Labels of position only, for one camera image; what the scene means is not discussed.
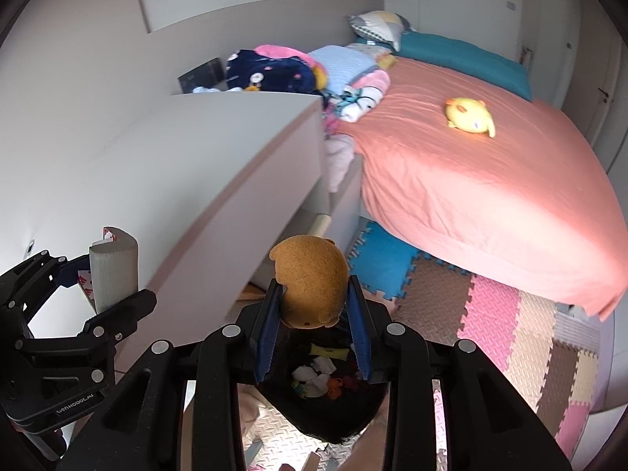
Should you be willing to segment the brown bear plush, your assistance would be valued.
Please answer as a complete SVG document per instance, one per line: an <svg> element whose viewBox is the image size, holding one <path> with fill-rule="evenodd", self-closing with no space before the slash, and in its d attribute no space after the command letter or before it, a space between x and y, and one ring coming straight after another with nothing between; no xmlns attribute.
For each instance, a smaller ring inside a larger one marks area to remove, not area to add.
<svg viewBox="0 0 628 471"><path fill-rule="evenodd" d="M343 310L349 280L345 257L335 242L297 235L269 252L275 280L284 287L281 320L291 329L333 327Z"/></svg>

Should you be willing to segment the black trash bag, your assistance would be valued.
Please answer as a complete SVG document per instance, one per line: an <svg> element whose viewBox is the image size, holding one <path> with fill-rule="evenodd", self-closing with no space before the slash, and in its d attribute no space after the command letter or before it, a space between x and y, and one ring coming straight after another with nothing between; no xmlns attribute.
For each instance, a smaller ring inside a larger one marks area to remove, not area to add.
<svg viewBox="0 0 628 471"><path fill-rule="evenodd" d="M331 444L362 432L387 393L386 383L364 380L346 320L316 330L281 325L257 389L301 433Z"/></svg>

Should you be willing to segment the colourful foam floor mat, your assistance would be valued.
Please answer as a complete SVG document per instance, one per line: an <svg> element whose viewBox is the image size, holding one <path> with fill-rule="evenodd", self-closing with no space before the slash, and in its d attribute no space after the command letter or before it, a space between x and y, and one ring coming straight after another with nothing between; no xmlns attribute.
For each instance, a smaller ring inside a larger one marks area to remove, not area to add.
<svg viewBox="0 0 628 471"><path fill-rule="evenodd" d="M566 307L450 265L363 219L348 253L366 297L442 345L476 342L574 455L594 404L601 332Z"/></svg>

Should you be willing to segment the bed with pink sheet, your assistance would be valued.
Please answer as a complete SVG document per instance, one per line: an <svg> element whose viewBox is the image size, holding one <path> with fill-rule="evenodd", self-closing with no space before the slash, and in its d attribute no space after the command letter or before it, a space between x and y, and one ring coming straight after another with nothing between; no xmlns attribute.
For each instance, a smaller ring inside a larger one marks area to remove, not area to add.
<svg viewBox="0 0 628 471"><path fill-rule="evenodd" d="M561 111L401 58L382 101L343 122L362 198L387 232L453 265L608 317L627 288L627 225L601 163ZM481 100L496 136L449 128L445 101Z"/></svg>

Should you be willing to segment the pink white clothes pile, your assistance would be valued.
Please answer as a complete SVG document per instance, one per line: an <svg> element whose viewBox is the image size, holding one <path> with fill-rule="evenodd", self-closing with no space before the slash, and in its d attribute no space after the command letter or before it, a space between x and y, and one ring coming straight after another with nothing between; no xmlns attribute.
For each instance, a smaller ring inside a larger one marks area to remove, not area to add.
<svg viewBox="0 0 628 471"><path fill-rule="evenodd" d="M390 86L391 78L383 69L364 73L352 83L347 75L335 75L323 90L323 121L356 123L381 102Z"/></svg>

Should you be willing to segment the yellow duck plush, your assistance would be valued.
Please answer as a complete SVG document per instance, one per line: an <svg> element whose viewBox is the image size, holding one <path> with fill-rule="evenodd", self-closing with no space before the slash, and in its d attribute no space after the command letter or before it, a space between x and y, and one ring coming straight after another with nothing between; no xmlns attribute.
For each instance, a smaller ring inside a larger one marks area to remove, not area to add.
<svg viewBox="0 0 628 471"><path fill-rule="evenodd" d="M481 100L453 98L445 101L444 113L449 128L471 134L496 136L495 123L486 104Z"/></svg>

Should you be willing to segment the navy patterned blanket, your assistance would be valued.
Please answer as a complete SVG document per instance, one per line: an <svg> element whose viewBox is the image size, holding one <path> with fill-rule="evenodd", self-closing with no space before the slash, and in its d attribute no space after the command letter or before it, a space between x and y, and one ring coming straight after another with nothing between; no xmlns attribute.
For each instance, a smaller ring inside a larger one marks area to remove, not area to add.
<svg viewBox="0 0 628 471"><path fill-rule="evenodd" d="M229 88L296 94L318 90L313 68L300 57L275 58L238 50L228 57L225 72Z"/></svg>

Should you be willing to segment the light blue folded blanket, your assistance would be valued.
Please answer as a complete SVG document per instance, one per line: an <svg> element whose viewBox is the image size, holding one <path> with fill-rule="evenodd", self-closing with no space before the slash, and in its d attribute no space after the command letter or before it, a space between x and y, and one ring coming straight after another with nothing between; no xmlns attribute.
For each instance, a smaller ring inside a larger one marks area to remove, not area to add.
<svg viewBox="0 0 628 471"><path fill-rule="evenodd" d="M328 45L309 52L327 75L323 89L332 95L342 95L346 86L379 68L369 55L344 46Z"/></svg>

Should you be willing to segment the teal bolster pillow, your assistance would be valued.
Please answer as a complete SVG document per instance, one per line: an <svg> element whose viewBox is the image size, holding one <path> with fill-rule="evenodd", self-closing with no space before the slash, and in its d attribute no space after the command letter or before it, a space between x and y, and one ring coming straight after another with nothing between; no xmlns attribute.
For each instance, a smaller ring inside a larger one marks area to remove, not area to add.
<svg viewBox="0 0 628 471"><path fill-rule="evenodd" d="M356 41L359 44L383 46L398 57L462 72L533 101L527 70L523 65L463 40L410 31L401 35L399 51L394 51L388 44L362 37Z"/></svg>

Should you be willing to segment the checkered pillow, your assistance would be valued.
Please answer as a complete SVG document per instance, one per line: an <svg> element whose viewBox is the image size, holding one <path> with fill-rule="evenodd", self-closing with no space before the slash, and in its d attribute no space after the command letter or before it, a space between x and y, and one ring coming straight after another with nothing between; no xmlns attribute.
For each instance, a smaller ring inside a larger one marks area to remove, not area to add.
<svg viewBox="0 0 628 471"><path fill-rule="evenodd" d="M373 43L390 46L395 52L401 49L401 37L414 31L403 16L389 11L349 15L347 20L354 34Z"/></svg>

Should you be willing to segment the white wardrobe door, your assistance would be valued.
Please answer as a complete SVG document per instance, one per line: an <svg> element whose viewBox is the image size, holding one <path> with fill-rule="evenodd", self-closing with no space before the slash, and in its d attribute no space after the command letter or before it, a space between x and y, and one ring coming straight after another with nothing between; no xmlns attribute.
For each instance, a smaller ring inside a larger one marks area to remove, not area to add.
<svg viewBox="0 0 628 471"><path fill-rule="evenodd" d="M582 0L524 0L520 62L532 70L535 61L563 65L578 48Z"/></svg>

